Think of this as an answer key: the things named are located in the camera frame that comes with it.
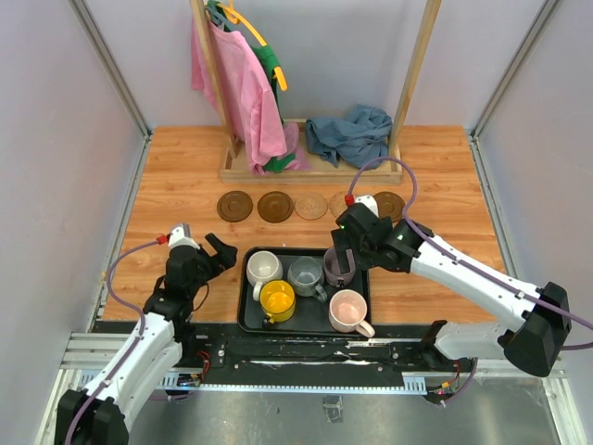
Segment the purple glass mug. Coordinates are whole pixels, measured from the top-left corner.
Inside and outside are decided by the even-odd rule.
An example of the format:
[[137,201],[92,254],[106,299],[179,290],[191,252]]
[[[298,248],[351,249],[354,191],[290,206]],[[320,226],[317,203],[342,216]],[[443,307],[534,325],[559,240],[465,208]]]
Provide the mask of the purple glass mug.
[[326,250],[323,255],[322,264],[325,279],[330,286],[343,288],[353,280],[356,273],[356,262],[351,249],[347,251],[347,261],[349,270],[346,273],[342,273],[335,249],[329,248]]

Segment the woven rattan coaster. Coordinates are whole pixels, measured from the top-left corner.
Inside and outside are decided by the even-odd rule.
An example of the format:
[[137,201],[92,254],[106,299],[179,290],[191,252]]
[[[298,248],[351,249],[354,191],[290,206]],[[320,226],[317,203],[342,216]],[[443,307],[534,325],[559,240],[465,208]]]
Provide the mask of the woven rattan coaster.
[[328,203],[321,194],[309,192],[295,200],[295,210],[301,218],[314,221],[325,215],[328,210]]
[[336,192],[329,200],[329,210],[336,219],[347,209],[346,194],[346,191]]

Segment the brown wooden coaster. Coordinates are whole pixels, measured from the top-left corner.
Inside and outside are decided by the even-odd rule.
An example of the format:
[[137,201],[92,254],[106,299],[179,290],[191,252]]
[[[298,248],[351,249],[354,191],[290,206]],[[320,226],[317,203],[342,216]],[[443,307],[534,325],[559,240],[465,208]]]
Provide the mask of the brown wooden coaster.
[[271,191],[258,202],[258,214],[267,223],[282,223],[293,213],[293,199],[281,191]]
[[373,197],[377,203],[380,218],[389,217],[393,224],[397,224],[402,219],[406,202],[400,195],[384,191],[376,193]]
[[228,223],[239,223],[245,220],[252,210],[252,198],[240,190],[225,193],[217,202],[219,216]]

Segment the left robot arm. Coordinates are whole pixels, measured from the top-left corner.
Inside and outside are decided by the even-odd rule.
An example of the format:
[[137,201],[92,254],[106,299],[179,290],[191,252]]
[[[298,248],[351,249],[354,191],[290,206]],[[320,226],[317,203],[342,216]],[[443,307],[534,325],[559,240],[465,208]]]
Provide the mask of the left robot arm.
[[198,291],[233,268],[237,249],[214,234],[206,241],[208,254],[195,242],[186,224],[175,226],[154,240],[167,245],[165,273],[153,288],[140,318],[123,346],[96,377],[80,390],[60,398],[56,444],[126,444],[136,417],[157,383],[176,364],[192,364],[198,344],[191,337],[189,318]]

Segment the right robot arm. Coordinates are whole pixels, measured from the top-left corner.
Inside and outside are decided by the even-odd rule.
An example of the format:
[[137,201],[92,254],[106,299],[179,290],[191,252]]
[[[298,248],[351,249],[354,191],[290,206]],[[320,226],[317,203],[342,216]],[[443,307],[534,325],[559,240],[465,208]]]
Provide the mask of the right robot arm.
[[435,322],[419,351],[422,364],[439,371],[461,358],[506,358],[538,377],[550,374],[572,323],[567,291],[553,282],[539,287],[500,273],[452,247],[409,218],[392,223],[363,203],[336,220],[332,239],[339,265],[354,257],[362,270],[382,268],[430,279],[495,317],[491,324]]

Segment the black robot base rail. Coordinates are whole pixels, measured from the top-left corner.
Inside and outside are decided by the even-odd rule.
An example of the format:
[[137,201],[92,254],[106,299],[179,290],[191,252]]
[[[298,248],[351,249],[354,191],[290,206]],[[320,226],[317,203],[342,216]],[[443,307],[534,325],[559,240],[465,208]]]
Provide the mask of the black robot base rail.
[[209,364],[208,384],[274,387],[391,387],[406,372],[468,373],[474,361],[447,359],[425,341],[427,324],[379,324],[376,336],[247,333],[237,323],[193,324],[176,369]]

